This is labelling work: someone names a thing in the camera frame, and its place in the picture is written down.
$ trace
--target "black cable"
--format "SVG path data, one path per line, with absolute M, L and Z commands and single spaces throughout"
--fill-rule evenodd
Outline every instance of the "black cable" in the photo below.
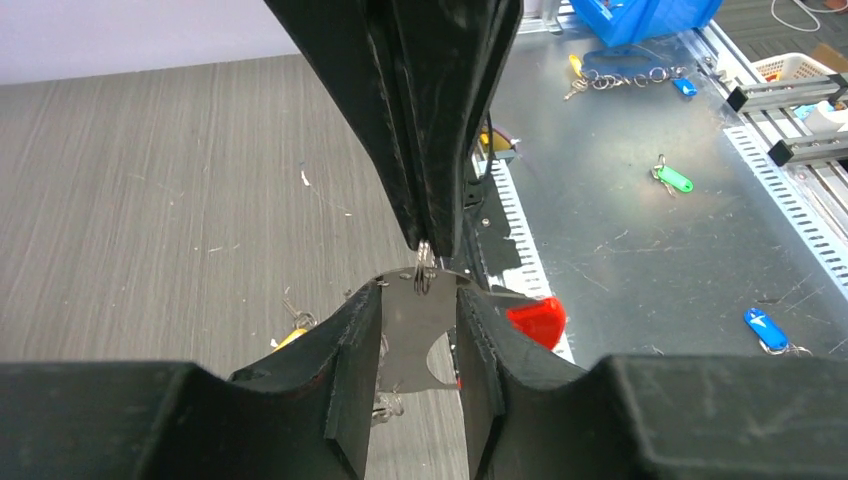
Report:
M 492 175 L 492 165 L 495 163 L 495 128 L 492 126 L 491 112 L 486 112 L 486 131 L 489 135 L 489 158 L 486 159 L 486 171 L 480 180 L 485 180 Z

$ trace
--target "key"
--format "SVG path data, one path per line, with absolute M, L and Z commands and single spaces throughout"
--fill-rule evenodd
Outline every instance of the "key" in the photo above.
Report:
M 294 328 L 303 328 L 305 330 L 309 330 L 315 325 L 318 325 L 318 321 L 315 320 L 315 317 L 309 312 L 302 312 L 296 308 L 294 305 L 289 302 L 289 299 L 283 297 L 283 306 L 286 307 L 289 314 L 294 317 Z
M 371 426 L 386 423 L 391 417 L 404 414 L 403 403 L 397 393 L 377 392 L 374 396 L 374 408 L 371 410 Z
M 569 90 L 568 93 L 566 93 L 565 96 L 562 97 L 562 99 L 564 101 L 571 100 L 571 97 L 577 95 L 580 92 L 585 92 L 588 86 L 589 85 L 586 83 L 586 80 L 578 78 L 577 80 L 571 82 L 571 90 Z

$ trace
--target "blue key tag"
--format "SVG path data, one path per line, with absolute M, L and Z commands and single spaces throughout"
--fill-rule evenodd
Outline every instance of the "blue key tag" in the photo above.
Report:
M 672 80 L 671 83 L 680 90 L 680 93 L 687 97 L 694 97 L 698 94 L 698 89 L 695 88 L 695 85 L 688 78 L 678 78 L 677 80 Z
M 782 353 L 789 348 L 789 338 L 766 312 L 759 308 L 745 312 L 745 323 L 760 337 L 763 346 L 771 350 L 769 353 Z

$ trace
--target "metal plate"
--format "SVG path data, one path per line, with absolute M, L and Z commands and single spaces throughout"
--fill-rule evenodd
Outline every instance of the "metal plate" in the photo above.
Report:
M 455 390 L 427 367 L 430 348 L 456 325 L 456 291 L 476 285 L 447 270 L 433 270 L 427 295 L 418 295 L 412 283 L 415 268 L 387 272 L 383 282 L 383 334 L 388 349 L 377 379 L 377 390 L 415 393 L 424 390 Z
M 509 238 L 515 241 L 518 255 L 521 258 L 521 267 L 503 272 L 501 279 L 490 278 L 490 283 L 503 285 L 536 299 L 553 296 L 506 161 L 495 161 L 492 167 L 492 177 L 494 177 L 498 195 L 500 195 L 504 213 L 506 213 L 509 222 Z M 571 353 L 571 346 L 568 344 L 568 337 L 565 332 L 563 332 L 557 346 L 554 347 L 554 353 L 574 363 L 574 355 Z
M 645 46 L 697 71 L 676 38 Z M 741 122 L 703 76 L 689 77 L 693 98 L 666 84 L 551 107 L 573 79 L 568 56 L 600 47 L 579 27 L 520 36 L 492 108 L 522 139 L 510 176 L 577 364 L 615 352 L 760 355 L 742 321 L 757 305 L 793 343 L 843 356 L 845 299 L 723 135 Z M 650 177 L 660 153 L 692 193 L 673 198 Z
M 803 201 L 786 179 L 785 173 L 774 165 L 754 141 L 748 127 L 728 128 L 724 134 L 848 300 L 848 248 L 815 210 Z

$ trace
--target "perforated metal strip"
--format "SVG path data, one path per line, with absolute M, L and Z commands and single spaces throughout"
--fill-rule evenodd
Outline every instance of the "perforated metal strip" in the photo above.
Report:
M 502 284 L 504 287 L 527 295 L 528 297 L 550 297 L 553 295 L 553 292 L 551 292 L 548 277 L 545 276 L 545 271 L 542 268 L 539 251 L 536 249 L 536 243 L 533 241 L 533 235 L 530 233 L 530 226 L 527 224 L 527 217 L 524 216 L 524 209 L 521 208 L 518 192 L 515 190 L 512 175 L 510 175 L 509 167 L 507 167 L 505 161 L 496 160 L 492 164 L 492 176 L 495 179 L 495 186 L 498 189 L 498 195 L 501 198 L 504 213 L 506 213 L 506 219 L 509 222 L 509 238 L 515 241 L 518 255 L 521 257 L 521 267 L 505 271 L 502 281 L 498 279 L 490 279 L 490 281 Z M 554 348 L 554 353 L 574 363 L 574 356 L 571 353 L 571 347 L 568 345 L 568 339 L 565 334 L 563 334 L 559 343 Z
M 724 134 L 848 299 L 848 248 L 845 244 L 771 161 L 749 127 L 728 128 Z

